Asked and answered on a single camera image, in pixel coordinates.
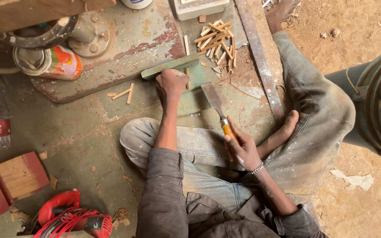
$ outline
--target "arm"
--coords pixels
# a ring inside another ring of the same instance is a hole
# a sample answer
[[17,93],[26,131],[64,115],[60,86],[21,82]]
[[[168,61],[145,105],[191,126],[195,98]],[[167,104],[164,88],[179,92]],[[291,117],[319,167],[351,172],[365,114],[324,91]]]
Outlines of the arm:
[[183,158],[177,153],[177,106],[189,77],[165,69],[157,77],[164,109],[154,149],[148,156],[146,184],[138,208],[136,238],[188,236],[185,197],[182,192]]
[[[227,118],[236,137],[242,142],[242,146],[229,136],[224,137],[225,141],[233,148],[237,160],[243,168],[247,171],[256,170],[262,165],[262,161],[258,155],[254,139],[237,127],[230,117]],[[256,172],[254,177],[258,180],[262,192],[278,215],[275,219],[275,223],[279,235],[306,238],[327,237],[320,231],[310,214],[305,209],[302,209],[303,206],[296,206],[271,178],[265,168]]]

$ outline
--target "wire handle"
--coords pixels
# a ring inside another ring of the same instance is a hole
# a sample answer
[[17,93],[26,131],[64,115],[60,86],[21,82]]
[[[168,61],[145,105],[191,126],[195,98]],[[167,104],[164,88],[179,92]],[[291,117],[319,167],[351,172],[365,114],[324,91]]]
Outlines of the wire handle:
[[[349,68],[351,68],[352,66],[360,65],[360,64],[362,64],[362,63],[354,63],[354,64],[351,65]],[[358,90],[355,88],[355,86],[352,84],[351,80],[349,79],[349,76],[348,76],[348,70],[349,70],[349,68],[346,69],[346,78],[348,79],[348,81],[349,81],[349,83],[350,83],[352,89],[355,91],[355,93],[356,93],[357,95],[360,95],[361,92],[358,91]]]

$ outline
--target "silver bracelet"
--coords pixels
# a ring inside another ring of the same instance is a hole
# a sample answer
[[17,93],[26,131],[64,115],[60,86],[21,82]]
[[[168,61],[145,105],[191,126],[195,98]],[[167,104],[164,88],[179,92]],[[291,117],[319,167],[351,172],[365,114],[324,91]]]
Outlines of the silver bracelet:
[[249,174],[250,174],[250,175],[253,175],[253,174],[255,174],[256,172],[260,171],[262,168],[264,168],[264,163],[263,163],[263,162],[261,162],[261,165],[260,165],[258,168],[256,168],[254,171],[249,172]]

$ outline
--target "jeans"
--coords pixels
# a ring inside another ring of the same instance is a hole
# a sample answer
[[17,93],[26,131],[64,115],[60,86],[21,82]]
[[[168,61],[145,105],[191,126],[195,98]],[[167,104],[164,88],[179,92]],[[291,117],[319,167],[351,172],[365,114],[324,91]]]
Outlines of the jeans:
[[[345,135],[352,130],[355,107],[348,95],[321,74],[295,48],[284,32],[273,34],[283,64],[286,88],[299,110],[299,121],[288,143],[280,146],[264,165],[294,203],[306,203],[336,160]],[[155,145],[160,122],[140,118],[128,122],[120,143],[130,160],[144,172]],[[259,189],[251,176],[238,183],[212,177],[193,163],[230,168],[223,132],[177,127],[178,152],[185,158],[183,194],[202,193],[231,212],[237,212]]]

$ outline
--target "bare foot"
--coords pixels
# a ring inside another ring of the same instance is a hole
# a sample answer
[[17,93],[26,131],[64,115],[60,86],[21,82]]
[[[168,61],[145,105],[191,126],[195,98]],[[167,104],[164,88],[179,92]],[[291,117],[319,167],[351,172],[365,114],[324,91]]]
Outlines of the bare foot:
[[282,0],[278,5],[265,14],[271,34],[283,30],[280,23],[292,15],[293,10],[300,1],[301,0]]
[[286,118],[284,125],[257,147],[257,152],[261,160],[267,159],[267,157],[275,149],[277,149],[279,146],[283,145],[289,140],[289,138],[293,134],[293,131],[295,130],[295,126],[298,122],[298,119],[298,112],[296,110],[292,110]]

